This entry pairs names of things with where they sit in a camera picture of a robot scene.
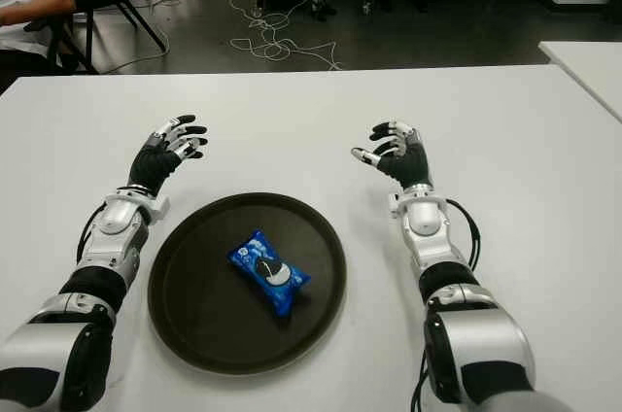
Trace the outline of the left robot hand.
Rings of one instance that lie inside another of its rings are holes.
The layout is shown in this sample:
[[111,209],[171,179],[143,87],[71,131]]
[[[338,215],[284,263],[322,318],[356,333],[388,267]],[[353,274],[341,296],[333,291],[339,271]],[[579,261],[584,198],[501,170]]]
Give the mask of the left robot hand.
[[182,162],[202,158],[207,127],[195,120],[195,115],[178,116],[152,132],[134,157],[126,185],[156,197]]

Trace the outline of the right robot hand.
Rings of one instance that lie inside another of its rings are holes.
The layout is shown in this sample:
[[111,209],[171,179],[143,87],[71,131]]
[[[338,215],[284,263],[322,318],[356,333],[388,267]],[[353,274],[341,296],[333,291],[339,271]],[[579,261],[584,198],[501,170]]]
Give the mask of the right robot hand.
[[426,150],[419,131],[402,121],[391,120],[375,125],[370,141],[384,140],[374,151],[355,147],[354,158],[396,180],[403,189],[432,186]]

